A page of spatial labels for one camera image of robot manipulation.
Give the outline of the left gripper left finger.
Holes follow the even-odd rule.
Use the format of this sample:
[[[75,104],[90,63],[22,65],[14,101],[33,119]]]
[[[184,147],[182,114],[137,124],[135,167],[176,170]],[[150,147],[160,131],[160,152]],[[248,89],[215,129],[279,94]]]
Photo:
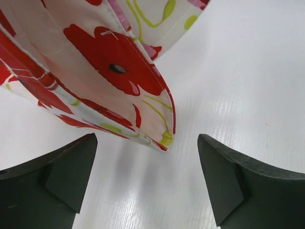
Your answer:
[[[95,134],[0,172],[2,229],[70,229],[94,163]]]

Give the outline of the red poppy floral skirt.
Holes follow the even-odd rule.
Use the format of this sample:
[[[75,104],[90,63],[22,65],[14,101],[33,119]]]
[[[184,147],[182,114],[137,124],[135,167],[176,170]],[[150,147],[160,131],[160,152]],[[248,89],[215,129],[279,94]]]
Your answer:
[[[173,144],[172,94],[154,64],[206,0],[3,0],[0,85],[68,125],[161,152]]]

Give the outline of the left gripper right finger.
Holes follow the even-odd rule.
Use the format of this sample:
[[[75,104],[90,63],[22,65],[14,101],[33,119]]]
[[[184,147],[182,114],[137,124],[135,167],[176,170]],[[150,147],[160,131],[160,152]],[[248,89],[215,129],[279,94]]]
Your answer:
[[[305,176],[235,151],[206,134],[197,140],[215,223],[223,229],[302,229]]]

